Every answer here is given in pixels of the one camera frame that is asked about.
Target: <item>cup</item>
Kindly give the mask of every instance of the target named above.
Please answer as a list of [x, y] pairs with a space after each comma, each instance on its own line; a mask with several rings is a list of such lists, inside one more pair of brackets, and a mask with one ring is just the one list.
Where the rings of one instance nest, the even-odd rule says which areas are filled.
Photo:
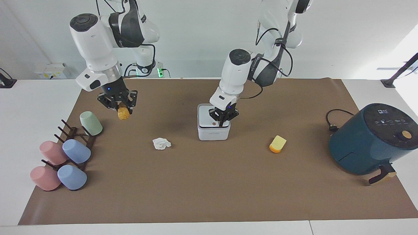
[[80, 114], [80, 122], [81, 125], [84, 126], [84, 128], [86, 128], [86, 130], [91, 135], [98, 135], [103, 130], [103, 127], [99, 122], [99, 119], [97, 119], [96, 115], [94, 115], [94, 113], [90, 111], [86, 111]]
[[86, 173], [73, 165], [62, 166], [58, 170], [58, 178], [69, 190], [77, 190], [87, 181]]
[[41, 153], [53, 165], [60, 165], [67, 161], [68, 157], [65, 155], [60, 144], [52, 141], [45, 141], [39, 146]]
[[38, 187], [45, 191], [54, 190], [61, 184], [57, 172], [46, 166], [35, 167], [31, 171], [30, 177]]
[[74, 139], [65, 141], [62, 145], [62, 150], [77, 164], [87, 161], [92, 153], [88, 147]]

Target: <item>white table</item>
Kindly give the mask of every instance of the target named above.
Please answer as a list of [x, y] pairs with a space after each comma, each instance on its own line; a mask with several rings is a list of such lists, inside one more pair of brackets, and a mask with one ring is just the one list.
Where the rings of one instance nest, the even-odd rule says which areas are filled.
[[[381, 102], [418, 120], [396, 90], [384, 88], [380, 81], [344, 80], [344, 84], [359, 109]], [[74, 80], [20, 80], [12, 89], [0, 90], [0, 234], [418, 234], [418, 219], [16, 226], [34, 189], [29, 172], [44, 165], [39, 145], [56, 141], [54, 134], [60, 134], [56, 127], [69, 117], [79, 93]], [[418, 151], [393, 165], [418, 207]]]

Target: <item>white tissue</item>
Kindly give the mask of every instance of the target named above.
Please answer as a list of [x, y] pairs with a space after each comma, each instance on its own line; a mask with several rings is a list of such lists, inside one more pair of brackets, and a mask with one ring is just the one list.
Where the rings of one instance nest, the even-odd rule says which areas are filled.
[[154, 147], [157, 150], [164, 150], [166, 147], [171, 147], [171, 143], [164, 138], [157, 138], [153, 140]]

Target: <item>mint green cup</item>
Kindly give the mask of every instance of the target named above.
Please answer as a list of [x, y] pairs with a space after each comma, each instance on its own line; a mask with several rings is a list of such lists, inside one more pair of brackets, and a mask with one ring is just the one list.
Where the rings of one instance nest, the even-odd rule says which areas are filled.
[[84, 126], [84, 128], [86, 128], [86, 130], [91, 135], [98, 135], [103, 130], [103, 127], [100, 124], [99, 119], [97, 119], [96, 115], [94, 115], [94, 113], [90, 111], [86, 111], [80, 114], [80, 122], [81, 125]]

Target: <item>yellow sponge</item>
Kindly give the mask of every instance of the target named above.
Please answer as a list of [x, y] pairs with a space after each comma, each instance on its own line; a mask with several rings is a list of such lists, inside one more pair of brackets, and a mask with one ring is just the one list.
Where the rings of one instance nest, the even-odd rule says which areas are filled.
[[126, 120], [129, 118], [129, 110], [124, 103], [119, 104], [119, 108], [117, 109], [117, 116], [120, 120]]
[[276, 137], [274, 138], [273, 142], [271, 142], [270, 144], [270, 150], [273, 153], [279, 153], [282, 151], [283, 146], [285, 145], [286, 140], [283, 139], [282, 137], [276, 135]]

